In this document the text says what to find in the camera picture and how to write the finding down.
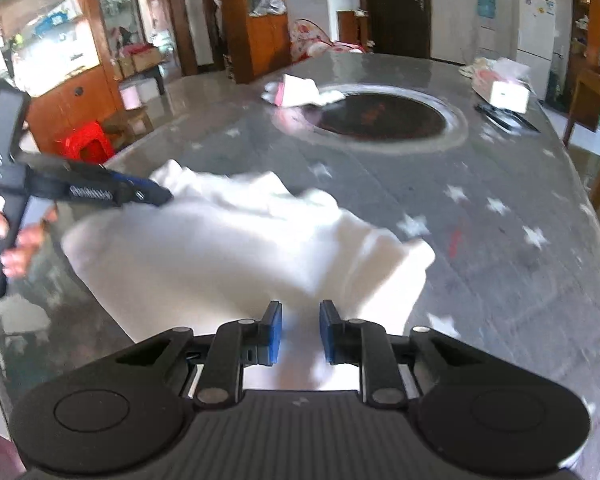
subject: white cloth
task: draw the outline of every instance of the white cloth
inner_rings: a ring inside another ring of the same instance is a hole
[[[63,248],[76,274],[134,340],[175,326],[215,333],[222,323],[260,319],[283,304],[283,341],[273,368],[250,367],[246,388],[358,387],[358,371],[334,375],[318,330],[318,305],[343,319],[401,334],[434,260],[422,240],[407,244],[320,190],[292,196],[273,173],[232,178],[169,161],[152,176],[174,200],[127,205],[88,217]]]

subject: red plastic stool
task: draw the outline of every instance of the red plastic stool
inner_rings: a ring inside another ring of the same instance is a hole
[[[58,141],[60,155],[90,164],[104,164],[116,154],[113,146],[96,122],[86,124]]]

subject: black handle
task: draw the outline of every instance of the black handle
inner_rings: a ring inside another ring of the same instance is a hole
[[[5,200],[2,214],[9,223],[9,232],[5,238],[0,240],[0,256],[6,249],[11,249],[16,244],[22,217],[27,209],[28,197],[22,195],[4,194]],[[0,298],[7,293],[7,277],[2,272],[2,263],[0,261]]]

